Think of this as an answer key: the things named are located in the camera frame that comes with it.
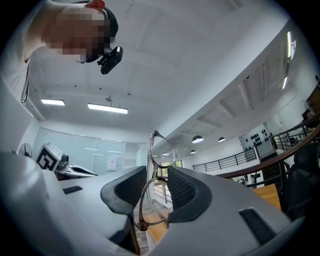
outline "ear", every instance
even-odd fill
[[[103,0],[91,0],[85,5],[85,7],[95,8],[101,11],[103,8],[106,7],[106,4]]]

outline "clear eyeglass frame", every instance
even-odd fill
[[[173,160],[172,160],[172,164],[169,166],[172,166],[175,161],[176,161],[176,155],[174,152],[174,147],[172,146],[172,144],[165,138],[163,137],[157,130],[155,130],[152,134],[151,134],[151,138],[150,138],[150,142],[149,142],[149,148],[148,148],[148,161],[147,161],[147,166],[146,166],[146,176],[147,179],[149,178],[149,173],[150,173],[150,165],[153,165],[153,173],[151,176],[151,179],[145,184],[142,193],[141,193],[141,197],[140,197],[140,204],[139,204],[139,222],[138,224],[135,224],[136,227],[140,230],[140,231],[147,231],[148,228],[150,226],[153,225],[157,225],[161,222],[163,222],[166,218],[168,218],[168,216],[164,216],[153,204],[152,199],[150,197],[150,191],[149,191],[149,185],[154,182],[157,181],[158,183],[167,186],[168,182],[166,181],[166,179],[164,179],[163,177],[158,176],[158,168],[160,169],[166,169],[168,168],[168,166],[162,166],[160,164],[158,164],[152,155],[153,152],[153,147],[154,147],[154,142],[155,142],[155,137],[159,137],[163,140],[165,140],[167,143],[169,143],[172,153],[173,153]],[[147,195],[147,198],[151,204],[151,206],[153,207],[153,209],[155,210],[155,212],[159,215],[159,217],[161,218],[161,220],[156,221],[156,222],[147,222],[144,219],[143,216],[143,211],[142,211],[142,206],[143,206],[143,201],[144,201],[144,197],[145,197],[145,193]]]

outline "person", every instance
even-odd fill
[[[309,109],[307,109],[303,114],[302,114],[302,117],[303,117],[303,121],[307,121],[307,120],[310,120],[313,115],[311,113],[311,111]],[[315,119],[314,121],[306,124],[305,126],[307,127],[307,130],[312,132],[314,129],[316,129],[316,127],[320,124],[319,120],[318,119]]]
[[[16,29],[3,51],[0,86],[6,86],[24,105],[29,90],[30,58],[36,49],[46,46],[80,63],[92,62],[110,47],[117,31],[117,19],[103,0],[41,1]]]

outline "neck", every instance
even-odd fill
[[[46,45],[43,39],[45,28],[55,20],[57,14],[66,6],[67,4],[56,3],[50,0],[47,0],[43,4],[25,35],[23,50],[25,62],[28,61],[36,49]]]

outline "eyeglasses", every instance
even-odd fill
[[[163,162],[164,160],[167,161],[168,163],[167,166],[161,165],[160,161]],[[168,168],[168,166],[172,166],[175,163],[175,160],[176,160],[176,156],[175,156],[175,152],[172,144],[165,137],[163,137],[157,130],[155,130],[154,133],[151,134],[149,149],[148,149],[148,161],[147,161],[147,167],[146,167],[147,179],[149,179],[150,177],[151,164],[153,165],[153,172],[152,172],[151,179],[146,183],[146,185],[142,190],[141,197],[140,197],[140,204],[139,204],[139,222],[138,224],[135,224],[140,231],[146,231],[150,226],[159,224],[168,217],[168,216],[164,216],[153,204],[153,201],[150,196],[149,186],[152,182],[155,182],[155,181],[164,186],[167,186],[168,185],[167,180],[161,176],[158,176],[158,169],[166,169]],[[147,198],[151,206],[159,215],[161,220],[156,222],[145,221],[143,216],[143,207],[142,207],[145,193],[147,195]]]

